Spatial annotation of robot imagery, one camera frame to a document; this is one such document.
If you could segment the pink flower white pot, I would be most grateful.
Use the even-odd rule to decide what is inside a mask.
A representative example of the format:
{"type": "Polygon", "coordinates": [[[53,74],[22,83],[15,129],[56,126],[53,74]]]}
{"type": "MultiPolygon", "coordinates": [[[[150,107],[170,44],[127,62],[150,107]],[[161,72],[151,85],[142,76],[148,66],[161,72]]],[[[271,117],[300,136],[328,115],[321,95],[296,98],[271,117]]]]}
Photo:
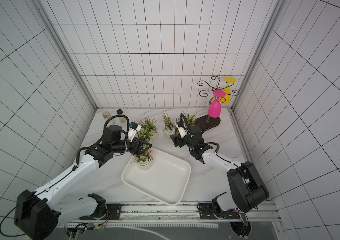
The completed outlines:
{"type": "Polygon", "coordinates": [[[138,165],[138,168],[147,171],[152,167],[153,160],[151,156],[151,150],[145,151],[141,155],[133,155],[134,162],[138,165]]]}

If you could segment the white rectangular storage tray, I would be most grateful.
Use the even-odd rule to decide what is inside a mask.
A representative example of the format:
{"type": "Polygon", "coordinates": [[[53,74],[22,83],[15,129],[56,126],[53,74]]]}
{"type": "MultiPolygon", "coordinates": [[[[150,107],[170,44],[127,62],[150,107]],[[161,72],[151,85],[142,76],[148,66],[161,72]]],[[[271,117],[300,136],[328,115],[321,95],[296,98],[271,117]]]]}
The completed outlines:
{"type": "Polygon", "coordinates": [[[157,149],[152,149],[150,156],[145,166],[132,157],[122,172],[122,182],[163,204],[178,205],[190,179],[191,165],[157,149]]]}

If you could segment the red flower white pot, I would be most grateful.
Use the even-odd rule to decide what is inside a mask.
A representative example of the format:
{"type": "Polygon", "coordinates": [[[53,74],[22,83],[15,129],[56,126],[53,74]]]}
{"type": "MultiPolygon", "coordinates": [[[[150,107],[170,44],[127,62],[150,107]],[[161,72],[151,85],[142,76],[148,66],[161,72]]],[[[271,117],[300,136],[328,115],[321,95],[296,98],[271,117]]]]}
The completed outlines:
{"type": "Polygon", "coordinates": [[[179,130],[178,130],[178,122],[179,121],[180,121],[180,118],[177,118],[175,123],[174,123],[174,126],[175,126],[174,135],[177,135],[179,133],[179,130]]]}

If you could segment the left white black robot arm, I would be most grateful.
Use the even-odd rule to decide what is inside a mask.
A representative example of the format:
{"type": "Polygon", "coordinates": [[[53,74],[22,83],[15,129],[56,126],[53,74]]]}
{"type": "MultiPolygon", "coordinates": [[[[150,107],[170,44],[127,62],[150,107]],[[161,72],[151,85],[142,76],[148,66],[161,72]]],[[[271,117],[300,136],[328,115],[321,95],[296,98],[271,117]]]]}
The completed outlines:
{"type": "Polygon", "coordinates": [[[16,200],[14,224],[33,240],[43,240],[57,227],[80,217],[90,216],[96,220],[107,218],[109,210],[103,197],[92,193],[70,203],[61,200],[87,176],[101,168],[113,157],[129,152],[144,155],[152,145],[136,137],[142,126],[126,120],[126,128],[110,125],[103,127],[101,137],[91,146],[77,151],[75,163],[53,180],[34,191],[25,190],[16,200]]]}

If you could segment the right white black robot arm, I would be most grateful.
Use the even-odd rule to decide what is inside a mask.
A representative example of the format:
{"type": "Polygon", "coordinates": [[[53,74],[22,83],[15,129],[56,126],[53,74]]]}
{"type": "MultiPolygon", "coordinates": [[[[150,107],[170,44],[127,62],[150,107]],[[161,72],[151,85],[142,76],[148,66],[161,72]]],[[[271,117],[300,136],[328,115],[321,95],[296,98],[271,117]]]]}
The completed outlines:
{"type": "Polygon", "coordinates": [[[219,153],[220,145],[205,142],[197,126],[176,123],[178,133],[171,135],[176,147],[187,146],[191,156],[207,164],[228,178],[230,191],[212,200],[212,211],[217,219],[224,219],[231,213],[246,214],[270,197],[270,193],[255,165],[249,161],[241,163],[219,153]]]}

